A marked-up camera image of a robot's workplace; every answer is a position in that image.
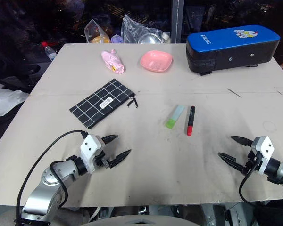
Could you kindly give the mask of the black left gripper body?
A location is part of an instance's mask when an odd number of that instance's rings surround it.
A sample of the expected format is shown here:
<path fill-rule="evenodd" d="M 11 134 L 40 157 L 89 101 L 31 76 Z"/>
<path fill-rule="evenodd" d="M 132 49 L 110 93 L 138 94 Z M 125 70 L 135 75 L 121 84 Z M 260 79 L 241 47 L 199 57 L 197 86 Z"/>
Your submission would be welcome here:
<path fill-rule="evenodd" d="M 93 157 L 93 166 L 95 169 L 99 169 L 101 167 L 110 168 L 110 161 L 106 157 L 106 153 L 103 151 L 103 148 L 109 141 L 104 141 L 104 144 L 98 148 Z"/>

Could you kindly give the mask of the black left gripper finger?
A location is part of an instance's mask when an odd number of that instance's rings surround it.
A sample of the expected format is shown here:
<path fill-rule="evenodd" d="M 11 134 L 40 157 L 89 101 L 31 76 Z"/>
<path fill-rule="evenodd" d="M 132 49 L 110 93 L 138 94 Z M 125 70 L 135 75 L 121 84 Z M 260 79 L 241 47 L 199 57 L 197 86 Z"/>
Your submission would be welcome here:
<path fill-rule="evenodd" d="M 108 144 L 111 141 L 113 141 L 114 139 L 116 139 L 118 137 L 118 135 L 108 135 L 108 136 L 104 136 L 102 137 L 102 141 L 104 142 L 104 144 Z"/>
<path fill-rule="evenodd" d="M 121 163 L 129 155 L 130 152 L 131 152 L 131 150 L 127 150 L 127 151 L 124 151 L 124 152 L 120 153 L 119 155 L 117 155 L 115 159 L 108 162 L 109 167 L 113 168 L 113 167 L 117 166 L 119 163 Z"/>

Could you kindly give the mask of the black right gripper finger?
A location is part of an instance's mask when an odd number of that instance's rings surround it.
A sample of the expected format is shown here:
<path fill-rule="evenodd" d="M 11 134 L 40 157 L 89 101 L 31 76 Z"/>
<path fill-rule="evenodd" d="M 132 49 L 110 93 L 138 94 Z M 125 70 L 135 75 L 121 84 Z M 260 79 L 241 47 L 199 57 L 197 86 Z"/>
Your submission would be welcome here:
<path fill-rule="evenodd" d="M 244 166 L 238 164 L 236 162 L 236 158 L 234 158 L 234 157 L 232 157 L 228 154 L 220 153 L 220 152 L 218 153 L 218 156 L 230 167 L 236 169 L 237 171 L 239 171 L 242 174 L 247 174 L 246 168 Z"/>
<path fill-rule="evenodd" d="M 240 136 L 231 136 L 231 139 L 236 141 L 237 143 L 243 145 L 243 146 L 251 146 L 253 141 L 245 138 L 245 137 L 240 137 Z"/>

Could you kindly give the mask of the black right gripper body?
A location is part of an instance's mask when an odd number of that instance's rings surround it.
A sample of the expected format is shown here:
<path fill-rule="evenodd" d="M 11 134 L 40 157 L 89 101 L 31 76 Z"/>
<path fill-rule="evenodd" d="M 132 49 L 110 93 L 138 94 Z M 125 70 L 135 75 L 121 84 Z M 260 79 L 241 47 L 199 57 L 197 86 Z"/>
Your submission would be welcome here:
<path fill-rule="evenodd" d="M 259 171 L 259 168 L 262 165 L 262 154 L 260 151 L 257 151 L 255 146 L 250 144 L 243 144 L 244 146 L 249 146 L 251 148 L 248 154 L 248 160 L 245 166 L 242 169 L 242 174 L 247 175 L 251 169 Z"/>

